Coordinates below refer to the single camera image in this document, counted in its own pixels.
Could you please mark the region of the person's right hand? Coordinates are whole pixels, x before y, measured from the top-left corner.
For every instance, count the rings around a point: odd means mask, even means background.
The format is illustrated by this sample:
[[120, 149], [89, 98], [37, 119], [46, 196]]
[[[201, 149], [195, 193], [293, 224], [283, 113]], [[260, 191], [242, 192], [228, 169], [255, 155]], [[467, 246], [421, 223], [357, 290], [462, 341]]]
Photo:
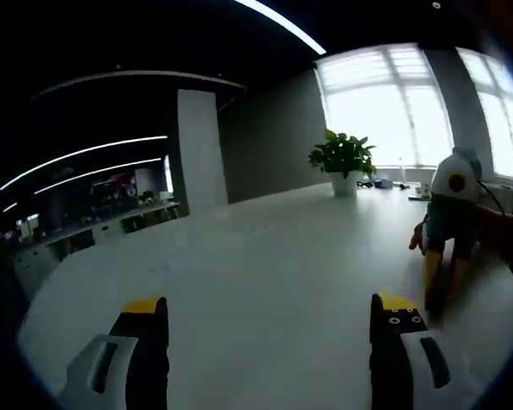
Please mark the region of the person's right hand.
[[410, 250], [418, 249], [422, 255], [425, 255], [426, 239], [427, 239], [427, 223], [425, 221], [423, 221], [423, 222], [418, 223], [414, 227], [412, 237], [410, 239], [409, 249]]

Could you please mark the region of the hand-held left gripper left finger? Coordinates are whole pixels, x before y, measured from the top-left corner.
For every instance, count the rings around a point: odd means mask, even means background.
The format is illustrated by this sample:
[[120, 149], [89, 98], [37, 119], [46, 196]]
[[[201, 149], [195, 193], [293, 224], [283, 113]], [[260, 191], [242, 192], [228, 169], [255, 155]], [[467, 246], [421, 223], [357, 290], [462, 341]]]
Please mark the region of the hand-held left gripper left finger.
[[127, 303], [109, 333], [69, 363], [58, 401], [64, 409], [168, 407], [168, 304], [163, 296]]

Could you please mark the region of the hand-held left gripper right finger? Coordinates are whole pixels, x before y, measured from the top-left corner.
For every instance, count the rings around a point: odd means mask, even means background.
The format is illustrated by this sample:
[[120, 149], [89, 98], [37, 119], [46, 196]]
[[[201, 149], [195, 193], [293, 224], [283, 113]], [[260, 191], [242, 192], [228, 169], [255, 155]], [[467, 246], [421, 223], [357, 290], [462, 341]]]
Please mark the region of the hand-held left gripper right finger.
[[373, 409], [470, 409], [470, 362], [402, 296], [372, 295], [369, 370]]

